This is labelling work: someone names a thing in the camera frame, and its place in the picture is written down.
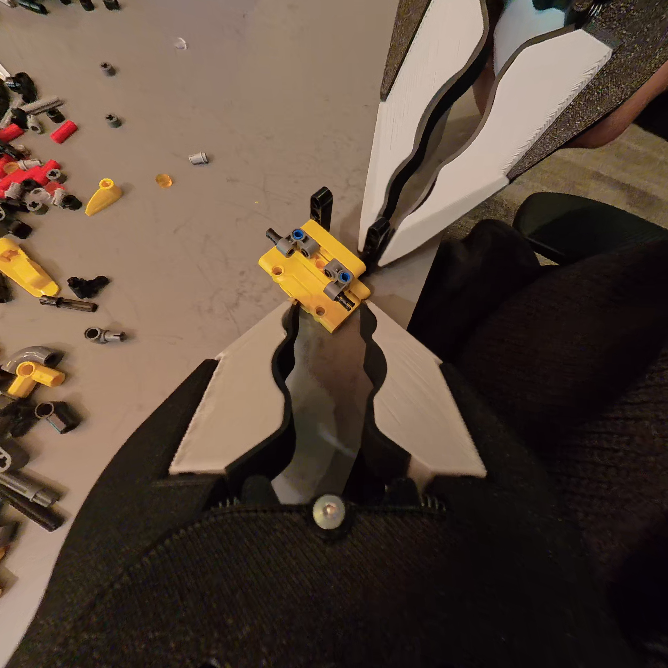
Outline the yellow cone tooth piece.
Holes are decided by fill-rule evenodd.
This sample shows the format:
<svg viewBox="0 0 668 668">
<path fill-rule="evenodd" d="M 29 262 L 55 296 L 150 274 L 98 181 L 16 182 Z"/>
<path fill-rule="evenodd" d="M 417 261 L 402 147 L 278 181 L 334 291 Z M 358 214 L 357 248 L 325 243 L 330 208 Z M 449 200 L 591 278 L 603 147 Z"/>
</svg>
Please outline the yellow cone tooth piece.
<svg viewBox="0 0 668 668">
<path fill-rule="evenodd" d="M 89 199 L 85 214 L 93 216 L 116 203 L 123 195 L 123 190 L 111 178 L 103 178 L 95 193 Z"/>
</svg>

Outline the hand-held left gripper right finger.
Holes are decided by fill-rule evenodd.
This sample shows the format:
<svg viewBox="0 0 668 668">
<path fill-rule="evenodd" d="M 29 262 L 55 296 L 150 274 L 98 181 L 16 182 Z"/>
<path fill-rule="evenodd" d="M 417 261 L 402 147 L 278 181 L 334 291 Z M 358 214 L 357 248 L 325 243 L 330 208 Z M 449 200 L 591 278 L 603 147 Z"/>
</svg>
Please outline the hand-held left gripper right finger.
<svg viewBox="0 0 668 668">
<path fill-rule="evenodd" d="M 372 302 L 361 308 L 366 401 L 359 460 L 371 484 L 408 478 L 483 480 L 487 469 L 447 384 L 441 359 Z"/>
</svg>

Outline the yellow brick assembly grey connectors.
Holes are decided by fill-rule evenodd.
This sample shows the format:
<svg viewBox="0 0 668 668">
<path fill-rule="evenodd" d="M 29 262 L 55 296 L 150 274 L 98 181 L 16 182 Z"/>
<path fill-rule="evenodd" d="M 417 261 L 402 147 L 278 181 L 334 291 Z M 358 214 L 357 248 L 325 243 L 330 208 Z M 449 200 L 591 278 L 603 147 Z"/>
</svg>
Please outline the yellow brick assembly grey connectors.
<svg viewBox="0 0 668 668">
<path fill-rule="evenodd" d="M 330 333 L 370 297 L 360 279 L 365 264 L 317 221 L 284 237 L 273 229 L 266 234 L 274 245 L 259 266 Z"/>
</svg>

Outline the black beam with pins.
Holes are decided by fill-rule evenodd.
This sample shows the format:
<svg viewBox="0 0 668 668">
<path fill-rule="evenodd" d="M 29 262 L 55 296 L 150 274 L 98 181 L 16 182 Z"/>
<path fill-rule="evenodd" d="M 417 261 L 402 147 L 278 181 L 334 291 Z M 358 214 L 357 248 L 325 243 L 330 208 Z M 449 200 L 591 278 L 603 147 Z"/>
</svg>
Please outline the black beam with pins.
<svg viewBox="0 0 668 668">
<path fill-rule="evenodd" d="M 359 255 L 365 265 L 363 275 L 371 275 L 377 269 L 378 262 L 388 244 L 392 231 L 390 221 L 382 216 L 369 226 Z"/>
<path fill-rule="evenodd" d="M 325 231 L 331 228 L 331 215 L 333 209 L 333 194 L 329 188 L 323 186 L 312 196 L 310 201 L 311 220 L 319 224 Z"/>
</svg>

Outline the black chair seat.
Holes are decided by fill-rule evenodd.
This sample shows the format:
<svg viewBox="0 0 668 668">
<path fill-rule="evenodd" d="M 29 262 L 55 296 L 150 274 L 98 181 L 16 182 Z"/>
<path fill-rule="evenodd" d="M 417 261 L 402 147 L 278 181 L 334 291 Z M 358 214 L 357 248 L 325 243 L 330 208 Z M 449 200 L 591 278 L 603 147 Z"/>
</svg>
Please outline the black chair seat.
<svg viewBox="0 0 668 668">
<path fill-rule="evenodd" d="M 557 264 L 666 241 L 667 230 L 616 206 L 555 192 L 530 195 L 512 227 L 539 255 Z"/>
</svg>

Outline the person's right hand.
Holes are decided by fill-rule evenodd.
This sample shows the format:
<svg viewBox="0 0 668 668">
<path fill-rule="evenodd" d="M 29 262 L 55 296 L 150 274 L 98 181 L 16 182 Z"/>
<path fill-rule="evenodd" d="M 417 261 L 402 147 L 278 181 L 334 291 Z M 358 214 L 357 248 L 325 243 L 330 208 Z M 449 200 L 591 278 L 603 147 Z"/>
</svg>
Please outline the person's right hand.
<svg viewBox="0 0 668 668">
<path fill-rule="evenodd" d="M 595 149 L 619 137 L 641 114 L 658 93 L 638 90 L 613 112 L 599 120 L 594 126 L 573 138 L 569 148 Z"/>
</svg>

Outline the pile of building brick pieces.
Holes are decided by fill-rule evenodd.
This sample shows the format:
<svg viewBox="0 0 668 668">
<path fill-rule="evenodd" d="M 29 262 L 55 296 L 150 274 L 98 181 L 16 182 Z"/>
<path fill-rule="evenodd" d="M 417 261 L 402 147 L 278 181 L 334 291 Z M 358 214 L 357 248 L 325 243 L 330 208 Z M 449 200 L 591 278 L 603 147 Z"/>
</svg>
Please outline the pile of building brick pieces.
<svg viewBox="0 0 668 668">
<path fill-rule="evenodd" d="M 76 212 L 86 205 L 66 187 L 67 174 L 56 160 L 32 158 L 29 150 L 13 145 L 26 132 L 40 134 L 45 115 L 55 124 L 50 139 L 61 145 L 78 126 L 60 111 L 63 100 L 39 97 L 32 77 L 24 71 L 10 74 L 1 68 L 1 304 L 13 298 L 18 287 L 37 298 L 40 305 L 79 313 L 96 313 L 94 299 L 110 284 L 99 275 L 91 279 L 67 278 L 74 299 L 19 244 L 33 227 L 19 214 L 42 215 L 50 209 Z M 47 532 L 60 528 L 65 519 L 55 505 L 57 490 L 25 474 L 30 455 L 19 439 L 38 422 L 48 423 L 57 433 L 76 429 L 81 419 L 65 401 L 36 401 L 40 388 L 57 388 L 66 379 L 59 368 L 63 352 L 44 345 L 30 345 L 10 353 L 1 361 L 1 505 Z"/>
</svg>

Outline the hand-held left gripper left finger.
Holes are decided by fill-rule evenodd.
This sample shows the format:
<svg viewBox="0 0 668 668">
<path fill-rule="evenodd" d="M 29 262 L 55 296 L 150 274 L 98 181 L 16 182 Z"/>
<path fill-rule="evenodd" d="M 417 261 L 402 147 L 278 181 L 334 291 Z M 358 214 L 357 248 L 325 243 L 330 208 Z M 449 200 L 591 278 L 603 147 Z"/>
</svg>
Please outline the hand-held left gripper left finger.
<svg viewBox="0 0 668 668">
<path fill-rule="evenodd" d="M 214 358 L 217 365 L 171 461 L 168 472 L 224 474 L 278 431 L 286 399 L 272 371 L 279 346 L 288 341 L 284 302 Z"/>
</svg>

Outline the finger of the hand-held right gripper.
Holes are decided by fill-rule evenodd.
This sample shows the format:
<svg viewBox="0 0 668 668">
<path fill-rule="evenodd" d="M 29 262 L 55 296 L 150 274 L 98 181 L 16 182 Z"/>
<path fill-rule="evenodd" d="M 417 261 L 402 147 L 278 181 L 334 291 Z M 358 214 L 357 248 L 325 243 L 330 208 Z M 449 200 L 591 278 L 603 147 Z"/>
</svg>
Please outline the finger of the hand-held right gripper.
<svg viewBox="0 0 668 668">
<path fill-rule="evenodd" d="M 479 127 L 398 223 L 379 267 L 421 247 L 500 191 L 509 172 L 610 60 L 613 48 L 584 29 L 546 33 L 522 44 L 491 90 Z"/>
<path fill-rule="evenodd" d="M 389 220 L 424 160 L 434 126 L 485 60 L 485 1 L 400 1 L 363 195 L 358 249 Z"/>
</svg>

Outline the person's dark clothing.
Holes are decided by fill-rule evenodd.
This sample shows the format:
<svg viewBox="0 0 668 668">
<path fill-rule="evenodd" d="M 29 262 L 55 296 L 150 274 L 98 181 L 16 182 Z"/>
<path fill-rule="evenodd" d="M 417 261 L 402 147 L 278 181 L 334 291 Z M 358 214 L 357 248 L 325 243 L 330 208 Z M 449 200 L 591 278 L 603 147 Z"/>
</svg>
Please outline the person's dark clothing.
<svg viewBox="0 0 668 668">
<path fill-rule="evenodd" d="M 538 456 L 623 635 L 667 666 L 667 239 L 541 265 L 504 222 L 441 242 L 409 332 Z"/>
</svg>

